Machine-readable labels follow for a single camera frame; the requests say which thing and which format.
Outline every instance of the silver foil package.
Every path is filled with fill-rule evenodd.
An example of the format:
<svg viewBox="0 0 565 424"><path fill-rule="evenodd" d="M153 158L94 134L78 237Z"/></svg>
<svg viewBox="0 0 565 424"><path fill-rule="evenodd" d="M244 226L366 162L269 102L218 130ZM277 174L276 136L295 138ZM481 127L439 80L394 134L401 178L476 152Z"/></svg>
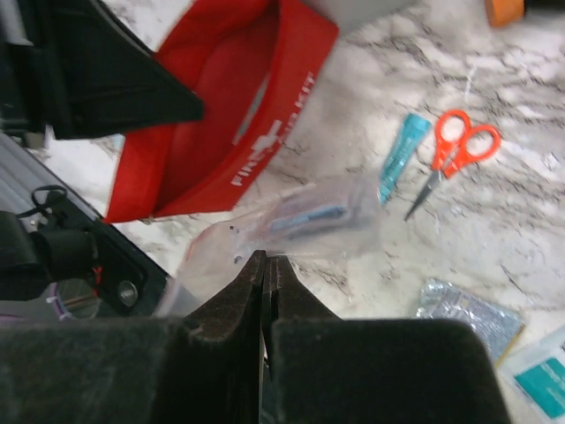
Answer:
<svg viewBox="0 0 565 424"><path fill-rule="evenodd" d="M435 278L428 279L422 289L416 317L467 323L494 363L501 361L524 328L524 320L517 312Z"/></svg>

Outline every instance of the white marble surface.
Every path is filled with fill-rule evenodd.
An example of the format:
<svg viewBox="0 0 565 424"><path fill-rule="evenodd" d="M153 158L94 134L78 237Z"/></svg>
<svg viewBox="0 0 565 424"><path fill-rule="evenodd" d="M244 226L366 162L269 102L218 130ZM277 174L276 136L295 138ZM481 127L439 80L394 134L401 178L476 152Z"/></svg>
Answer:
<svg viewBox="0 0 565 424"><path fill-rule="evenodd" d="M190 0L108 0L151 48ZM565 16L503 30L480 0L425 0L342 38L286 146L245 196L379 166L403 117L467 110L497 125L499 154L443 184L409 223L429 172L428 136L383 212L382 249L331 264L301 261L302 281L342 317L398 317L437 276L519 310L519 345L565 322ZM46 164L103 211L119 149L112 139L51 141ZM119 228L174 274L186 245L230 213ZM505 386L516 423L537 419Z"/></svg>

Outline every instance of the clear plastic packet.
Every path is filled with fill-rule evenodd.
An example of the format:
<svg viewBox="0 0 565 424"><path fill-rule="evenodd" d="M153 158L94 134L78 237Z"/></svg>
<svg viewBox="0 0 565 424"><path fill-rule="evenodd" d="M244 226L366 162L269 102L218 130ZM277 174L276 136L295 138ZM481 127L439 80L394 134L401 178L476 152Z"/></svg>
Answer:
<svg viewBox="0 0 565 424"><path fill-rule="evenodd" d="M426 281L416 316L467 323L485 344L495 364L500 363L524 328L524 320L519 313L435 278Z"/></svg>
<svg viewBox="0 0 565 424"><path fill-rule="evenodd" d="M318 259L376 250L379 183L377 172L331 178L211 225L189 246L156 314L189 314L230 283L256 250Z"/></svg>
<svg viewBox="0 0 565 424"><path fill-rule="evenodd" d="M501 372L543 422L565 424L565 326L510 355Z"/></svg>

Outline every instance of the cord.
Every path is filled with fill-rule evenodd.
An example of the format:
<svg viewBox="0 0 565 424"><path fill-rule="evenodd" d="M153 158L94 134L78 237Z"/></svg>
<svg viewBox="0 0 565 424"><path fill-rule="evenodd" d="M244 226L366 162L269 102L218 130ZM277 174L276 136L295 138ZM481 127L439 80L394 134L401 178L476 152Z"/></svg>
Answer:
<svg viewBox="0 0 565 424"><path fill-rule="evenodd" d="M48 196L50 193L58 192L58 196L53 196L51 199L47 199L44 203L40 203L37 200L37 193L40 192L48 192ZM21 214L17 214L18 218L28 218L35 214L42 214L43 216L47 217L49 215L48 210L49 208L55 206L58 202L63 201L67 198L69 191L61 185L42 185L41 187L36 188L32 191L32 203L34 204L34 208L29 209L26 212L22 212Z"/></svg>

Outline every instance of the orange scissors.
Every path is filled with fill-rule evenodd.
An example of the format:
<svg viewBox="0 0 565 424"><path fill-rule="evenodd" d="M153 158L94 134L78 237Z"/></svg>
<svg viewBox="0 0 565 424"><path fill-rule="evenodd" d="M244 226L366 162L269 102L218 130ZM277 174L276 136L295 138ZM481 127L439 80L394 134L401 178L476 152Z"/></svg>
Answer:
<svg viewBox="0 0 565 424"><path fill-rule="evenodd" d="M463 134L455 140L445 140L441 135L441 130L446 121L452 117L460 118L464 123ZM473 155L467 149L469 140L478 133L489 133L493 137L490 148L480 155ZM414 201L411 209L404 217L404 221L418 209L418 207L426 200L432 190L439 185L445 178L453 177L460 169L470 163L482 162L494 155L501 147L502 137L500 131L492 125L471 125L471 119L462 110L448 110L445 112L435 126L435 139L437 140L437 150L432 163L432 175L426 181L426 185Z"/></svg>

